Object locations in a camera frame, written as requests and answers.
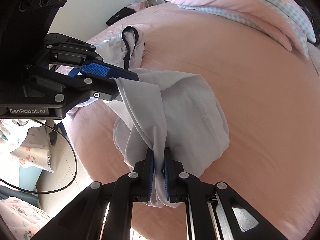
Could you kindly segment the white navy-trimmed pants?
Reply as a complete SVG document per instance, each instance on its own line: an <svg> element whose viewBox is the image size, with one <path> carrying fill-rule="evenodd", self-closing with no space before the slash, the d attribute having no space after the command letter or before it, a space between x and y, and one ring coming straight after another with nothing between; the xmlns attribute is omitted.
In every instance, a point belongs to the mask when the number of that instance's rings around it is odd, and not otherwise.
<svg viewBox="0 0 320 240"><path fill-rule="evenodd" d="M140 68L145 55L144 33L132 26L94 46L104 63L126 70Z"/></svg>

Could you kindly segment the white navy-trimmed jacket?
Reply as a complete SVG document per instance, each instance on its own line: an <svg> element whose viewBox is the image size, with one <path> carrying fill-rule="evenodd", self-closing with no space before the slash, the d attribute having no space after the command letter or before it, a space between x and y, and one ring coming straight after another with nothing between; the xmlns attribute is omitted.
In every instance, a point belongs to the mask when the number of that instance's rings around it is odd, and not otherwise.
<svg viewBox="0 0 320 240"><path fill-rule="evenodd" d="M211 87L197 74L136 70L138 81L116 79L119 96L108 106L117 115L113 141L129 168L152 150L153 207L169 206L163 173L164 150L186 172L201 176L229 146L224 112Z"/></svg>

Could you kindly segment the person's pajama clad body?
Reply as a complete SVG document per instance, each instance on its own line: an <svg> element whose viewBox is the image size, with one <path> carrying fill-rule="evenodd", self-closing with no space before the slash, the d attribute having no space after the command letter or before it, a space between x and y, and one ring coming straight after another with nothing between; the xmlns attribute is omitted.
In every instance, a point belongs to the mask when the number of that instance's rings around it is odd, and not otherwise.
<svg viewBox="0 0 320 240"><path fill-rule="evenodd" d="M49 221L40 208L16 197L1 200L1 216L16 239L32 239Z"/></svg>

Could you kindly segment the black bag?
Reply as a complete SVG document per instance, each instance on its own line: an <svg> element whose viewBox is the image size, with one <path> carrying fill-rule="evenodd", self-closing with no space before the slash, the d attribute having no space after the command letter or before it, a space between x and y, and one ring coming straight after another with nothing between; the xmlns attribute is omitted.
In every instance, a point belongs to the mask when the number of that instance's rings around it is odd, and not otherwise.
<svg viewBox="0 0 320 240"><path fill-rule="evenodd" d="M119 20L126 18L127 16L130 16L132 14L135 14L136 11L134 9L123 7L121 10L116 12L107 22L106 25L110 27L111 25L115 24Z"/></svg>

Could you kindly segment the pink blanket on chair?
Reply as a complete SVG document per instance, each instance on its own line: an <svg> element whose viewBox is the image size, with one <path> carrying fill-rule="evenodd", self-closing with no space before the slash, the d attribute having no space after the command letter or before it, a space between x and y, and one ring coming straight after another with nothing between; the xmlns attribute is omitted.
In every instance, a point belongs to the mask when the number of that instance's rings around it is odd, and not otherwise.
<svg viewBox="0 0 320 240"><path fill-rule="evenodd" d="M24 168L35 166L53 172L49 135L42 122L1 120L1 156L8 155Z"/></svg>

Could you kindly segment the pink bed sheet mattress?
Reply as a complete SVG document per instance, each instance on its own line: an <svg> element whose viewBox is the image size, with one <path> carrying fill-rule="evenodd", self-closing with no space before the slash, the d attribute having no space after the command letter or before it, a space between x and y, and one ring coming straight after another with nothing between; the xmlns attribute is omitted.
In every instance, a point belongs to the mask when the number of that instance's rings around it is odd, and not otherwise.
<svg viewBox="0 0 320 240"><path fill-rule="evenodd" d="M230 145L202 181L224 181L288 239L303 239L319 215L319 77L297 50L213 14L163 3L91 39L127 26L144 33L142 67L201 75L227 119Z"/></svg>

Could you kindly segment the folded pink checkered quilt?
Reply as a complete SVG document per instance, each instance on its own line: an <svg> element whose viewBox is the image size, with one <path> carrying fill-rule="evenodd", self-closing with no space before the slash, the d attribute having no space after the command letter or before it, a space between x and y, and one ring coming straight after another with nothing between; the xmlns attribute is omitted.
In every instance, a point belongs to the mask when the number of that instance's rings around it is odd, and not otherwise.
<svg viewBox="0 0 320 240"><path fill-rule="evenodd" d="M315 32L306 13L294 0L165 0L183 9L218 15L265 33L286 50L296 48L309 57L307 42Z"/></svg>

